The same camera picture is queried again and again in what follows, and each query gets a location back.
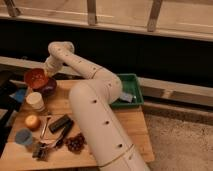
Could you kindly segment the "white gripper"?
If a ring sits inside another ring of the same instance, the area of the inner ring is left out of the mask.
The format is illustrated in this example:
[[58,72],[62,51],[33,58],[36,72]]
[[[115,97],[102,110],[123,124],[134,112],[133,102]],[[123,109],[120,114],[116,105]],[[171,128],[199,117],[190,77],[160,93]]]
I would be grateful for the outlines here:
[[44,63],[45,78],[52,78],[63,67],[63,62],[54,56],[49,56]]

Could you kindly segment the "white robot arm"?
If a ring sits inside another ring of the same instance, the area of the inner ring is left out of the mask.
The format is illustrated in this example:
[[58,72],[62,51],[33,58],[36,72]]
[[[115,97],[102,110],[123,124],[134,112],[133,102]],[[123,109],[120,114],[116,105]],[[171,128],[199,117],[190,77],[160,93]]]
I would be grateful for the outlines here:
[[67,64],[83,77],[72,86],[69,103],[101,171],[150,171],[110,104],[122,94],[119,77],[74,54],[71,42],[51,42],[44,64],[48,76]]

